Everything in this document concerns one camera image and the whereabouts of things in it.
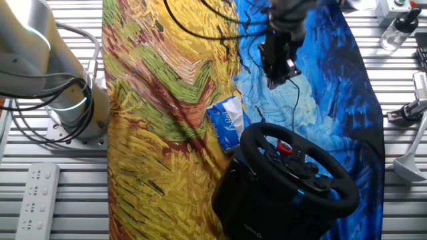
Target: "steering wheel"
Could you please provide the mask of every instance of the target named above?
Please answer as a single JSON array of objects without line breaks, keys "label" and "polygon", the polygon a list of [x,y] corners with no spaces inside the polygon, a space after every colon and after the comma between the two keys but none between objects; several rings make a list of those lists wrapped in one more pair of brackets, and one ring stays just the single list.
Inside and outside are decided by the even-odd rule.
[{"label": "steering wheel", "polygon": [[[291,146],[293,153],[288,157],[280,156],[278,159],[272,153],[272,148],[273,152],[277,153],[278,150],[267,141],[265,136],[285,141]],[[242,133],[240,147],[259,181],[262,181],[280,199],[289,201],[308,213],[337,219],[349,216],[359,206],[359,190],[341,164],[316,144],[284,127],[272,123],[253,123]],[[259,147],[269,153],[262,154]],[[312,171],[310,168],[300,167],[308,164],[304,163],[306,155],[325,167],[333,178],[318,175],[318,168],[317,171]],[[322,182],[324,185],[322,188],[335,190],[341,199],[328,199],[316,194],[315,191],[310,191],[311,187],[306,187],[317,186],[318,182]]]}]

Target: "robotic arm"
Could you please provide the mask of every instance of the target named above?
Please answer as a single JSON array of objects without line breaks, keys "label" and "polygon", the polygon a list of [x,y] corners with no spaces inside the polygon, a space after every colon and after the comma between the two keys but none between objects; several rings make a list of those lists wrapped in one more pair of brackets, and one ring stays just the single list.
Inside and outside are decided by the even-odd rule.
[{"label": "robotic arm", "polygon": [[[48,106],[64,125],[92,115],[79,139],[106,133],[109,99],[95,83],[96,57],[86,71],[59,36],[51,9],[45,0],[0,0],[0,96],[31,98],[58,93],[72,79],[83,85],[70,85]],[[52,97],[42,97],[50,102]],[[95,105],[90,113],[89,102]],[[69,133],[81,126],[66,127]]]},{"label": "robotic arm", "polygon": [[[262,65],[273,89],[300,74],[295,65],[296,50],[304,42],[304,22],[317,0],[270,0],[268,34],[258,45]],[[85,70],[57,31],[53,14],[45,0],[0,0],[0,97],[12,99],[40,97],[56,112],[68,133],[70,123],[90,115],[79,139],[106,133],[109,116],[107,93],[94,83],[96,57]],[[67,86],[73,79],[84,85]]]},{"label": "robotic arm", "polygon": [[306,35],[304,23],[308,11],[317,0],[270,0],[266,40],[258,45],[268,87],[276,88],[287,79],[299,75],[295,65],[296,51]]}]

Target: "electrical outlet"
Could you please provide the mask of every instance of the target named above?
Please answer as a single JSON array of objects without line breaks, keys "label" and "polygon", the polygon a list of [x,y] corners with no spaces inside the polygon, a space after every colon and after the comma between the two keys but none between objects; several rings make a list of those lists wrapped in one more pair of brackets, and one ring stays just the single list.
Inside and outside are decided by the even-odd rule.
[{"label": "electrical outlet", "polygon": [[27,213],[34,213],[35,203],[28,203],[26,206],[24,206],[24,208]]},{"label": "electrical outlet", "polygon": [[16,240],[49,239],[58,180],[56,164],[34,163],[30,166]]},{"label": "electrical outlet", "polygon": [[31,172],[31,178],[34,180],[40,180],[41,170],[34,170]]},{"label": "electrical outlet", "polygon": [[24,229],[24,231],[29,231],[31,230],[32,226],[33,226],[33,221],[32,220],[28,220],[28,221],[24,221],[22,222],[22,229]]}]

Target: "black cable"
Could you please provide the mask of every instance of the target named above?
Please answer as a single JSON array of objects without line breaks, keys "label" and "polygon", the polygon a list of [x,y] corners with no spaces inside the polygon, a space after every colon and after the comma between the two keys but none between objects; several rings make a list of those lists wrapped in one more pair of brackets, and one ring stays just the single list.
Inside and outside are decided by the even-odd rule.
[{"label": "black cable", "polygon": [[300,100],[300,88],[291,79],[288,79],[288,81],[291,81],[291,83],[294,84],[295,87],[298,89],[298,96],[296,97],[296,102],[295,102],[294,110],[292,110],[292,131],[295,132],[294,131],[295,110],[296,110],[296,106],[298,105],[298,101]]},{"label": "black cable", "polygon": [[203,5],[205,5],[205,7],[207,7],[210,11],[213,11],[216,15],[221,16],[224,19],[227,19],[228,21],[231,21],[233,23],[237,23],[237,24],[248,24],[248,25],[261,25],[261,24],[266,24],[268,23],[268,20],[266,19],[265,21],[259,21],[259,22],[253,22],[253,23],[247,23],[247,22],[242,22],[242,21],[238,21],[235,19],[232,19],[222,13],[220,13],[219,11],[216,11],[211,5],[209,5],[209,3],[207,3],[206,0],[200,0],[201,3],[203,3]]},{"label": "black cable", "polygon": [[259,7],[259,8],[264,7],[263,5],[261,5],[261,6],[259,6],[259,5],[255,5],[255,3],[251,3],[251,2],[249,2],[249,0],[245,0],[245,2],[246,2],[246,3],[249,3],[250,5],[252,5],[252,7]]},{"label": "black cable", "polygon": [[49,100],[43,102],[42,104],[36,105],[34,107],[28,107],[28,108],[24,108],[24,109],[14,109],[12,107],[0,107],[1,110],[6,110],[6,111],[31,111],[31,110],[36,110],[39,109],[40,107],[44,107],[47,106],[48,104],[52,103],[54,100],[56,100],[60,94],[62,94],[66,89],[68,89],[70,86],[80,83],[81,81],[84,81],[82,78],[75,78],[70,80],[67,84],[65,84],[62,88],[60,88],[60,90],[53,92],[53,93],[49,93],[46,95],[36,95],[36,96],[32,96],[31,98],[26,98],[26,97],[21,97],[21,96],[16,96],[16,97],[12,97],[12,98],[23,98],[23,99],[42,99],[42,98],[46,98],[46,97],[50,97],[52,96],[52,98],[50,98]]},{"label": "black cable", "polygon": [[[50,74],[44,74],[44,75],[26,75],[26,74],[8,72],[8,71],[4,71],[4,70],[0,70],[0,73],[15,76],[15,77],[30,78],[30,79],[40,79],[40,78],[49,78],[49,77],[58,77],[58,76],[70,76],[70,77],[72,77],[71,80],[77,78],[76,76],[74,76],[70,73],[50,73]],[[39,98],[42,99],[42,98],[54,96],[54,94],[55,93],[52,92],[52,93],[48,93],[48,94],[44,94],[44,95],[21,96],[21,95],[15,95],[15,94],[10,94],[10,93],[0,92],[0,95],[2,95],[4,97],[19,98],[19,99],[39,99]]]},{"label": "black cable", "polygon": [[[82,81],[78,84],[80,87],[84,88],[85,87],[85,83],[82,84]],[[44,141],[38,140],[38,139],[34,139],[31,136],[29,136],[28,134],[26,134],[26,132],[21,128],[21,126],[18,124],[15,116],[12,114],[12,120],[14,122],[14,124],[16,125],[16,127],[18,128],[18,130],[20,132],[22,132],[22,134],[24,134],[24,136],[26,136],[27,138],[29,138],[32,141],[35,141],[37,143],[43,143],[43,144],[48,144],[48,143],[66,143],[68,141],[71,141],[73,139],[75,139],[76,137],[78,137],[86,128],[87,126],[90,124],[92,118],[93,118],[93,113],[95,110],[95,106],[94,106],[94,102],[93,102],[93,98],[92,98],[92,94],[91,94],[91,89],[90,88],[85,88],[85,90],[83,91],[83,93],[85,93],[85,97],[86,97],[86,110],[88,110],[90,108],[90,111],[85,111],[85,115],[89,114],[88,117],[86,118],[81,118],[81,120],[79,121],[79,125],[81,127],[76,127],[70,134],[68,134],[67,136],[58,139],[58,140],[53,140],[53,139],[48,139],[40,134],[38,134],[38,132],[36,132],[35,130],[33,130],[28,122],[25,120],[25,118],[22,115],[21,111],[18,111],[19,116],[21,117],[21,120],[24,122],[25,126],[27,126],[28,130],[30,130],[31,132],[33,132],[36,136],[44,139]],[[17,102],[17,100],[15,100],[16,102],[16,107],[17,109],[19,108],[19,104]]]},{"label": "black cable", "polygon": [[258,36],[256,36],[254,39],[252,39],[252,41],[251,41],[251,43],[249,44],[249,47],[248,47],[248,56],[249,56],[249,58],[255,63],[255,65],[257,67],[260,67],[262,69],[263,69],[263,67],[260,66],[258,63],[256,63],[255,59],[252,57],[252,54],[250,53],[250,49],[251,49],[251,45],[254,44],[255,39],[257,39],[258,37],[261,37],[262,33],[264,33],[264,32],[266,32],[266,30],[262,31],[260,34],[258,34]]},{"label": "black cable", "polygon": [[251,34],[247,34],[247,35],[244,35],[244,36],[229,36],[229,37],[207,37],[207,36],[203,36],[203,35],[200,35],[200,34],[197,34],[197,33],[194,33],[194,32],[192,32],[192,31],[190,31],[190,30],[188,30],[187,28],[185,28],[179,21],[178,21],[178,19],[175,17],[175,15],[172,13],[172,11],[171,11],[171,8],[170,8],[170,6],[169,6],[169,4],[167,3],[167,0],[163,0],[163,2],[164,2],[164,4],[165,4],[165,7],[166,7],[166,10],[167,10],[167,12],[169,13],[169,16],[172,18],[172,20],[175,22],[175,24],[180,28],[180,29],[182,29],[183,31],[185,31],[186,33],[188,33],[188,34],[190,34],[190,35],[192,35],[192,36],[194,36],[194,37],[198,37],[198,38],[201,38],[201,39],[207,39],[207,40],[235,40],[235,39],[241,39],[242,37],[251,37],[251,36],[256,36],[256,35],[258,35],[259,33],[251,33]]}]

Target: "red button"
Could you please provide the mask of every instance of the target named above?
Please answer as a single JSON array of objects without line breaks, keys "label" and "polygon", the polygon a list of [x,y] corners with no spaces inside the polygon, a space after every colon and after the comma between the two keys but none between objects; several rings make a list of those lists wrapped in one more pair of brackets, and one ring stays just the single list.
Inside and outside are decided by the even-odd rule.
[{"label": "red button", "polygon": [[292,148],[287,146],[285,143],[278,143],[278,151],[280,154],[289,156],[292,154]]}]

